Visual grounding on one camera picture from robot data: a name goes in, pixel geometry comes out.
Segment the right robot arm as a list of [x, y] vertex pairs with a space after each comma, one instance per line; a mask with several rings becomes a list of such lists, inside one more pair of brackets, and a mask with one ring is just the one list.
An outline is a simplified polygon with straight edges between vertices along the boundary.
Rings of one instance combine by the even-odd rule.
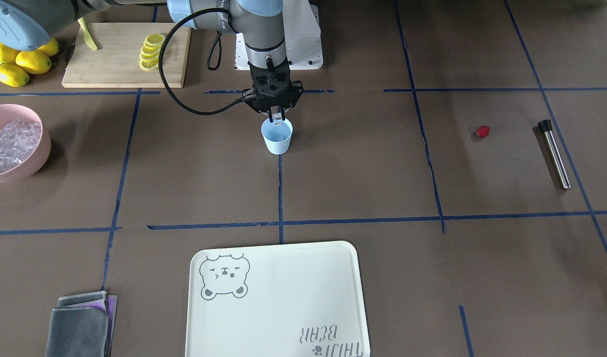
[[283, 119], [304, 92], [291, 79], [281, 0], [0, 0], [0, 42], [36, 50], [86, 15], [118, 22], [145, 22], [162, 7], [182, 26], [242, 34], [252, 86], [233, 105], [247, 104], [270, 121]]

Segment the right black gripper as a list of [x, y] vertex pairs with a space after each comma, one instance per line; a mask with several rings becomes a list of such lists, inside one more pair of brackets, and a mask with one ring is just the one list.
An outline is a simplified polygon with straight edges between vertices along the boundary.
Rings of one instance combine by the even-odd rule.
[[279, 120], [286, 120], [287, 110], [294, 108], [304, 92], [301, 81], [291, 80], [288, 63], [272, 68], [260, 68], [249, 65], [253, 86], [244, 90], [242, 100], [256, 113], [268, 113], [267, 122], [274, 124], [277, 113], [269, 113], [273, 107], [279, 107]]

